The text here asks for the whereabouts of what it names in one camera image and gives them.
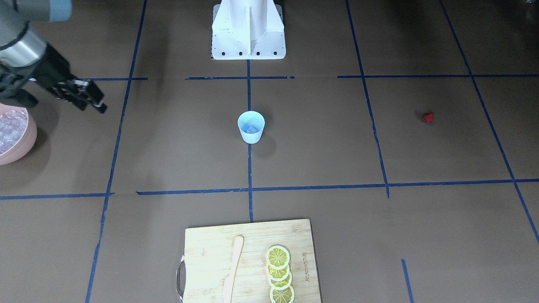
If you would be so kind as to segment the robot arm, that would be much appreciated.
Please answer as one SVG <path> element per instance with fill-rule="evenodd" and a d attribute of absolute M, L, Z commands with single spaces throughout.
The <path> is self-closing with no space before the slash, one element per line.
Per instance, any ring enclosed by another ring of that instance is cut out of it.
<path fill-rule="evenodd" d="M 58 100 L 84 111 L 106 112 L 104 94 L 90 79 L 75 77 L 65 59 L 32 21 L 62 22 L 72 15 L 71 0 L 0 2 L 1 103 L 32 109 L 38 100 L 24 86 L 34 81 Z"/>

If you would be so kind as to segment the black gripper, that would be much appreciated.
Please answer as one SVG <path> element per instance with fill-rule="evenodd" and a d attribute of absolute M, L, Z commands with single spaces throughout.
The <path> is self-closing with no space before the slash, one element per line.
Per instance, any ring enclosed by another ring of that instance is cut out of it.
<path fill-rule="evenodd" d="M 31 77 L 57 99 L 69 102 L 81 111 L 88 105 L 101 114 L 107 110 L 103 102 L 104 94 L 96 83 L 75 77 L 70 71 L 69 62 L 51 44 L 47 44 Z"/>

